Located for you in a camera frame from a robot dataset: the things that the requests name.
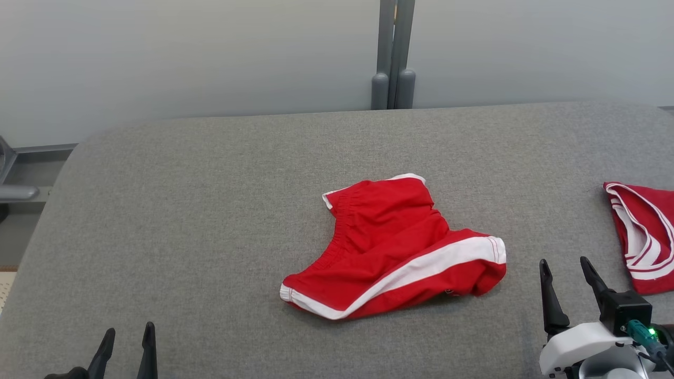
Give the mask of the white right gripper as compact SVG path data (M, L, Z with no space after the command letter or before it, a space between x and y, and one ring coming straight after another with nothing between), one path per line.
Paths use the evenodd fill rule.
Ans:
M607 294L611 291L586 256L580 257L583 276L597 302L600 319L604 319ZM553 288L553 275L546 259L539 262L542 319L544 331L552 336L539 357L545 376L563 373L575 378L636 378L637 355L632 340L616 337L600 322L587 322L570 328Z

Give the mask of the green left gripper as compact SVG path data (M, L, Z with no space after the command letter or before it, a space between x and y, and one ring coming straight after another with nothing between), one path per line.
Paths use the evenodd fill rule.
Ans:
M89 367L73 367L69 372L62 374L48 374L44 379L103 379L108 360L111 359L115 344L115 329L109 328L104 334L98 350L94 354ZM157 379L158 362L156 350L156 333L153 322L147 322L142 338L143 355L137 379Z

